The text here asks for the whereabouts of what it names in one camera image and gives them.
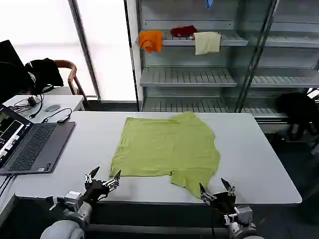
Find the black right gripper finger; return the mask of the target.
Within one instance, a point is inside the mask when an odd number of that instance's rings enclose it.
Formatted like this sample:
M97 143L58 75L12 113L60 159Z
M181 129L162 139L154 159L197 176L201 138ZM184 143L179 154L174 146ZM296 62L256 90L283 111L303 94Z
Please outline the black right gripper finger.
M201 183L199 184L199 186L201 200L208 205L212 205L212 203L216 201L217 197L209 194Z
M235 197L235 185L230 184L228 181L226 181L223 178L220 178L220 179L221 179L221 182L226 190L226 192L223 192L223 195Z

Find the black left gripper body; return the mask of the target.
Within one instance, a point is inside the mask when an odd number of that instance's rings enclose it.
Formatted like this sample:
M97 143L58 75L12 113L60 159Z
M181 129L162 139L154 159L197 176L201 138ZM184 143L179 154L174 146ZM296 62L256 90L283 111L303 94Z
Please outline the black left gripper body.
M86 203L95 203L101 195L108 196L110 189L107 185L104 185L104 183L105 181L96 179L93 179L91 183L85 183L86 191L83 195L83 201Z

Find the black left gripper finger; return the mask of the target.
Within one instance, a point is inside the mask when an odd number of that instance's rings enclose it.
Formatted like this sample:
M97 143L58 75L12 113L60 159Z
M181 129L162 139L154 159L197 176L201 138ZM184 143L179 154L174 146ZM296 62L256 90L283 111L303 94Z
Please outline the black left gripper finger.
M97 172L99 171L100 167L94 168L90 173L85 174L85 184L92 183L94 177L96 176Z
M109 192L114 191L119 186L121 170L117 172L117 174L110 180L102 183L105 189L108 189Z

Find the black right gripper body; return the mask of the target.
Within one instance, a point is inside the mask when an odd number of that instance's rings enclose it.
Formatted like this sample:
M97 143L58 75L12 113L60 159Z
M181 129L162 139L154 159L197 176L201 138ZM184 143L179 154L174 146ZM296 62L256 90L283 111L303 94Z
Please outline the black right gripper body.
M235 211L235 195L228 195L228 192L217 193L213 195L211 206L222 215L230 215L236 213Z

